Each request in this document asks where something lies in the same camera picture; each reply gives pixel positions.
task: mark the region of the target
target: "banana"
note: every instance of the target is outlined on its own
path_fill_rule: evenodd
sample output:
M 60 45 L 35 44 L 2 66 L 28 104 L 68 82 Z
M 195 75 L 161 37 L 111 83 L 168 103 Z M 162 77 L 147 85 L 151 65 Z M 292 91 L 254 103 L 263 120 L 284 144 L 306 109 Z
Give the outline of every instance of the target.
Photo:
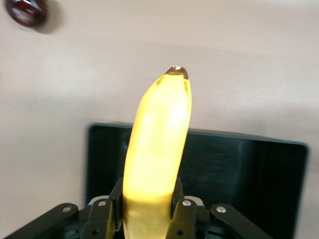
M 186 70 L 171 67 L 144 94 L 123 178 L 126 239 L 164 239 L 191 113 Z

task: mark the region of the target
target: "black rectangular tray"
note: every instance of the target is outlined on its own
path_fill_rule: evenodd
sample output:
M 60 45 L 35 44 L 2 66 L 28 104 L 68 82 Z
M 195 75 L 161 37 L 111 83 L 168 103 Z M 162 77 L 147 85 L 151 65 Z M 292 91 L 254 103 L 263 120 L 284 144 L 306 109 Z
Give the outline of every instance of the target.
M 123 176 L 132 126 L 88 131 L 86 203 L 109 195 Z M 300 142 L 190 130 L 179 169 L 184 194 L 206 208 L 227 203 L 275 239 L 292 239 L 308 148 Z

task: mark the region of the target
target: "bolt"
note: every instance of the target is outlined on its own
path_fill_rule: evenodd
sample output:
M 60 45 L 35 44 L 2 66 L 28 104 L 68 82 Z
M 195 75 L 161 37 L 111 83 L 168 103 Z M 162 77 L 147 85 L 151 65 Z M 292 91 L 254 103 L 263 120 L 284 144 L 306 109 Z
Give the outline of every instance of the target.
M 182 204 L 186 207 L 189 207 L 191 205 L 191 202 L 189 200 L 184 200 Z
M 216 211 L 218 211 L 219 213 L 225 213 L 226 212 L 226 208 L 219 206 L 219 207 L 216 208 Z

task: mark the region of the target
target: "round dark red object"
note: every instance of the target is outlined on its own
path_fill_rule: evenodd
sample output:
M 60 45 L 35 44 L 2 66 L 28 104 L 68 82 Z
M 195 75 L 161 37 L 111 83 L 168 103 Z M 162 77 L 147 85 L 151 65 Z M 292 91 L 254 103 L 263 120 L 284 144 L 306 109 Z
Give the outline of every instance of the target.
M 6 0 L 5 6 L 10 16 L 22 26 L 37 27 L 47 20 L 45 0 Z

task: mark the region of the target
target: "cherry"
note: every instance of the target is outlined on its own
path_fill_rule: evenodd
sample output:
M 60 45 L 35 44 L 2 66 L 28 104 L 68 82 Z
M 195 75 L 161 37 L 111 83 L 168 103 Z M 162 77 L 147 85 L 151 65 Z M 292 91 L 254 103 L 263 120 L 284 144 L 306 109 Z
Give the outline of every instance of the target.
M 47 20 L 46 0 L 6 0 L 5 6 L 10 16 L 22 26 L 37 27 Z

